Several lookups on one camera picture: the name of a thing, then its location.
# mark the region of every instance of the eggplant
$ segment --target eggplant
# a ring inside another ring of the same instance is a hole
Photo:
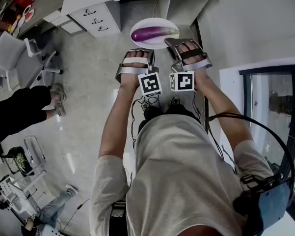
[[[133,31],[131,34],[131,39],[135,42],[142,42],[154,37],[173,35],[178,33],[179,31],[174,28],[159,27],[159,26],[145,27],[145,28],[140,28]]]

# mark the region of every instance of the sneaker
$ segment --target sneaker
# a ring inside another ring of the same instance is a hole
[[[146,102],[144,102],[143,104],[141,104],[141,108],[143,110],[143,112],[148,108],[150,107],[151,105],[147,104]]]
[[[64,107],[62,105],[62,101],[60,100],[55,100],[54,101],[54,108],[57,109],[59,111],[58,115],[60,117],[64,117],[65,116],[65,110]]]
[[[78,194],[78,189],[75,188],[75,187],[73,187],[73,186],[70,185],[70,184],[66,184],[66,185],[65,185],[65,188],[67,188],[67,189],[71,189],[71,190],[73,190],[76,194]]]
[[[65,94],[65,92],[63,90],[63,85],[62,84],[59,84],[59,83],[53,84],[52,91],[59,94],[60,100],[62,100],[62,101],[66,100],[67,95]]]
[[[180,105],[180,98],[177,96],[173,96],[170,105]]]

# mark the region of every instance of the window frame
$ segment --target window frame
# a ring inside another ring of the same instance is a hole
[[[295,160],[295,65],[280,65],[280,66],[268,66],[260,67],[248,70],[241,70],[239,74],[243,77],[243,92],[244,92],[244,111],[245,116],[251,117],[253,99],[252,99],[252,75],[259,74],[286,74],[292,76],[293,84],[293,103],[292,103],[292,115],[290,122],[289,135],[287,140],[287,148],[290,151],[293,160]],[[286,155],[283,156],[279,171],[283,176],[290,174],[290,166]],[[295,221],[295,195],[291,205],[287,208],[288,214]]]

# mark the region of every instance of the white desk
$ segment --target white desk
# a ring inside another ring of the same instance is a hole
[[[95,37],[120,32],[118,0],[64,0],[61,14],[70,14]],[[190,26],[208,0],[160,0],[161,17]]]

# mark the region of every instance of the window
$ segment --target window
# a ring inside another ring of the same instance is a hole
[[[240,74],[243,76],[244,115],[279,135],[295,162],[295,65],[242,70]],[[250,131],[272,171],[288,176],[290,166],[276,139],[255,124],[250,124]],[[287,211],[295,221],[295,198]]]

